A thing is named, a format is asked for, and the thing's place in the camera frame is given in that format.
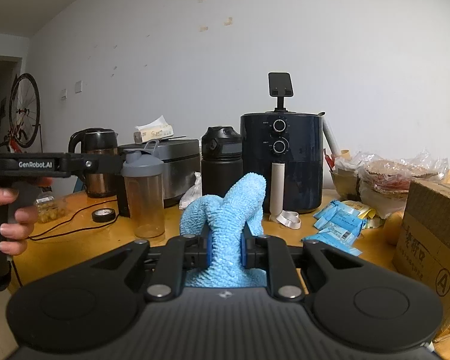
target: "white logo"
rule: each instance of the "white logo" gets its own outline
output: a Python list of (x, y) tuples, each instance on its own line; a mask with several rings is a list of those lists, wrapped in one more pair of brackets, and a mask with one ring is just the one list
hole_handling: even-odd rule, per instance
[(223, 298), (223, 299), (227, 299), (229, 297), (231, 297), (233, 294), (229, 291), (229, 290), (225, 290), (224, 292), (220, 292), (218, 294), (219, 297)]
[(29, 162), (20, 161), (18, 163), (18, 167), (19, 168), (45, 168), (45, 169), (47, 169), (47, 168), (53, 168), (53, 163), (52, 163), (52, 161), (47, 161), (47, 162), (45, 162), (45, 161), (42, 161), (42, 162), (39, 162), (39, 161), (29, 161)]

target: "round yellow fruit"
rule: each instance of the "round yellow fruit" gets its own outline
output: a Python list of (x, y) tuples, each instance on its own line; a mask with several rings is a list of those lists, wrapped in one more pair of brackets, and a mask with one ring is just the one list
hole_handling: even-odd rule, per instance
[(404, 218), (403, 211), (397, 211), (391, 214), (383, 225), (383, 232), (385, 233), (385, 240), (390, 245), (396, 245), (400, 231), (402, 230), (402, 220)]

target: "bicycle wheel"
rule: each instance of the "bicycle wheel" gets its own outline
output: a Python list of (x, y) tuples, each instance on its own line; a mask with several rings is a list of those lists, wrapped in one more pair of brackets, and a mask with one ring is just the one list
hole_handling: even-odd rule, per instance
[(20, 147), (30, 147), (40, 123), (40, 96), (34, 77), (24, 73), (15, 81), (8, 106), (8, 120), (13, 138)]

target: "control dial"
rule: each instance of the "control dial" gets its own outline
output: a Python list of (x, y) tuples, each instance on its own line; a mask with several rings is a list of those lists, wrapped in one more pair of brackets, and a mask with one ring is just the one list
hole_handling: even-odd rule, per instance
[(284, 132), (287, 128), (287, 124), (282, 119), (277, 119), (274, 121), (273, 128), (275, 132)]
[(287, 150), (287, 144), (281, 139), (276, 140), (273, 149), (275, 154), (283, 154)]

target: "white tube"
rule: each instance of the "white tube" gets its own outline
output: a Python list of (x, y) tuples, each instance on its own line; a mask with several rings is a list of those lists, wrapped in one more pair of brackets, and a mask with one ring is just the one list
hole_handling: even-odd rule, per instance
[(271, 164), (270, 214), (278, 216), (284, 208), (285, 164)]
[(327, 139), (330, 151), (334, 157), (338, 157), (341, 154), (341, 151), (338, 146), (338, 142), (335, 139), (334, 133), (332, 132), (330, 125), (327, 123), (327, 120), (325, 119), (325, 112), (320, 112), (318, 116), (322, 117), (323, 133), (325, 134), (325, 138)]

